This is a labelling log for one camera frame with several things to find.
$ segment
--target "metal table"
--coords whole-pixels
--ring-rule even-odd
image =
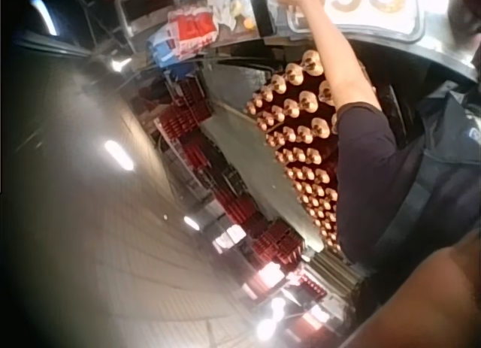
[[[481,34],[471,36],[456,34],[454,36],[448,18],[448,8],[454,1],[458,0],[419,0],[420,9],[424,14],[424,34],[413,43],[387,39],[379,35],[367,35],[362,32],[347,32],[346,36],[348,39],[391,47],[421,56],[476,81],[477,72],[473,58],[481,42]],[[277,37],[290,40],[310,37],[310,34],[299,34],[289,28],[286,8],[279,6],[275,0],[269,0],[269,10],[277,27]]]

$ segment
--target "gray floor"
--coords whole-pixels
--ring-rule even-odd
[[[211,65],[203,71],[209,96],[242,111],[253,92],[265,82],[262,73],[247,68]],[[264,134],[257,126],[236,114],[213,106],[216,113],[203,128],[216,142],[227,160],[236,167],[250,193],[271,219],[281,216],[315,250],[323,247],[319,229],[296,199],[290,180],[274,151],[265,146]]]
[[[83,62],[14,58],[2,79],[2,243],[33,323],[57,346],[258,346],[239,285],[183,224],[125,101],[92,85],[102,76]]]

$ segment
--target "black apron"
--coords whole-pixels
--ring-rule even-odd
[[[473,169],[481,164],[481,122],[476,123],[476,118],[481,117],[480,109],[477,90],[463,94],[453,89],[452,83],[444,84],[420,103],[419,113],[425,127],[421,165],[395,218],[375,244],[369,268],[363,267],[364,272],[386,269],[399,256],[410,256],[416,264],[425,258],[416,257],[416,250],[410,251],[408,242],[419,241],[416,224],[440,177],[453,167]]]

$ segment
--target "black t-shirt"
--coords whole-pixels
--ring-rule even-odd
[[[338,235],[347,258],[365,264],[416,179],[425,140],[422,136],[398,150],[381,111],[365,103],[341,109],[344,112],[338,122]],[[410,271],[420,259],[456,243],[479,219],[480,207],[479,169],[453,166],[436,183],[416,224],[423,241],[418,236],[415,242],[405,242],[418,251],[409,256],[388,257],[389,267],[404,265]]]

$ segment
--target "black object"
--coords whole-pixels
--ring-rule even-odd
[[[268,9],[268,0],[250,0],[261,38],[275,35],[276,26]]]

